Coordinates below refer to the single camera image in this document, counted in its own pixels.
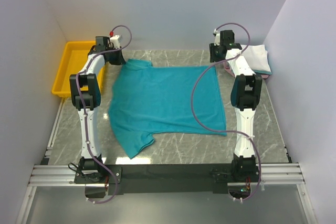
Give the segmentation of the teal polo t shirt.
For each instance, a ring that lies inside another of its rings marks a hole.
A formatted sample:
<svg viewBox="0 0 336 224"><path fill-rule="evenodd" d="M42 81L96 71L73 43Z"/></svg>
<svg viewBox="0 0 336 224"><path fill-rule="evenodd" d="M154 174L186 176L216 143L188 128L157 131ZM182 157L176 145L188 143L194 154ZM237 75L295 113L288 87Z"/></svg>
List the teal polo t shirt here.
<svg viewBox="0 0 336 224"><path fill-rule="evenodd" d="M215 68L154 67L130 59L112 87L111 128L127 156L154 143L157 133L225 136L226 116Z"/></svg>

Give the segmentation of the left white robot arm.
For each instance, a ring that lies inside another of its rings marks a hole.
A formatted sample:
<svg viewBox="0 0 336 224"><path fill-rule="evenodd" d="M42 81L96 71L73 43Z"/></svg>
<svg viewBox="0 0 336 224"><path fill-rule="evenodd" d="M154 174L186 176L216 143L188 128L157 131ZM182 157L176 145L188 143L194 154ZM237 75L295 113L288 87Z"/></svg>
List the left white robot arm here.
<svg viewBox="0 0 336 224"><path fill-rule="evenodd" d="M101 92L98 74L104 66L123 65L125 59L120 45L121 36L113 32L110 36L97 36L96 43L88 53L83 68L69 78L72 105L76 108L81 125L81 158L76 166L76 182L108 182L112 171L103 163L98 140L98 107Z"/></svg>

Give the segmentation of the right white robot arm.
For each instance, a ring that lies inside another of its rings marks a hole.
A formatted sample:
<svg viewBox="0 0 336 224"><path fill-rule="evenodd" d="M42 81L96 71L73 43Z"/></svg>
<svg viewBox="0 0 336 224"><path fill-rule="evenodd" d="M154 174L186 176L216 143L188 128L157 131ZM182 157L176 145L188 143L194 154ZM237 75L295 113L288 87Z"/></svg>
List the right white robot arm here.
<svg viewBox="0 0 336 224"><path fill-rule="evenodd" d="M232 30L214 30L214 36L214 42L209 45L210 62L226 60L235 77L230 102L235 109L238 133L231 174L233 179L245 181L259 173L254 147L254 117L260 102L262 79L249 66Z"/></svg>

